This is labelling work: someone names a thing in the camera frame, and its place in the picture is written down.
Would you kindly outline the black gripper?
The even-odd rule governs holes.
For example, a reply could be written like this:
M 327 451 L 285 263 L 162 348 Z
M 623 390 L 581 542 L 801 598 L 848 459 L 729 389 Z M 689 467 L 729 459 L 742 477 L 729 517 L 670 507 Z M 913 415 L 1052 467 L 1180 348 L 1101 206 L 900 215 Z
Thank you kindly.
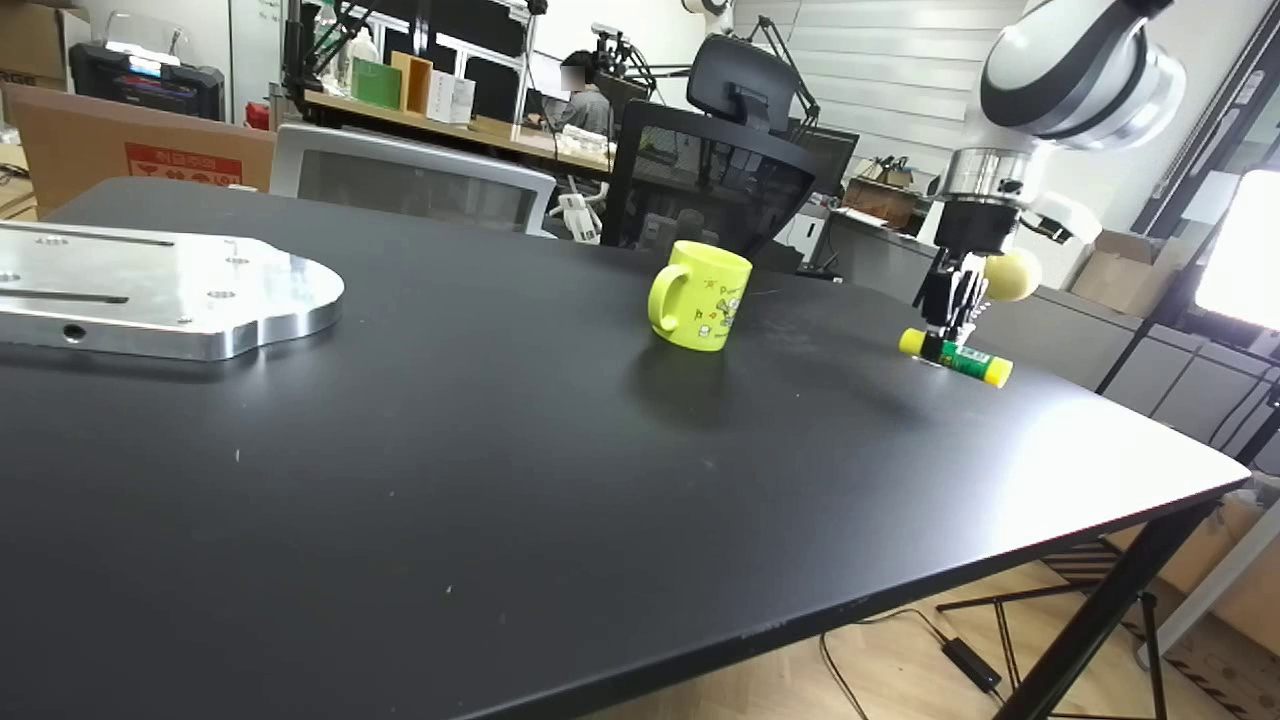
M 949 317 L 959 317 L 954 337 L 978 326 L 978 280 L 974 266 L 983 257 L 996 257 L 1017 222 L 1017 206 L 1002 201 L 950 195 L 934 228 L 934 259 L 922 276 L 921 317 L 931 337 L 949 337 Z

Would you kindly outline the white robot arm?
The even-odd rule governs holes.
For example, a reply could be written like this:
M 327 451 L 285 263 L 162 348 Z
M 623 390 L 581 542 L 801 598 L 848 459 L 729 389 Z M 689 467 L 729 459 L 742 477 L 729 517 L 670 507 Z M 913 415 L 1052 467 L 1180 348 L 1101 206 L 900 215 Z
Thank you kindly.
M 974 81 L 988 132 L 949 159 L 934 257 L 913 300 L 931 338 L 964 345 L 988 305 L 1036 293 L 1036 263 L 1002 238 L 1036 215 L 1047 146 L 1110 152 L 1173 124 L 1188 76 L 1148 32 L 1169 4 L 1036 0 L 996 32 Z

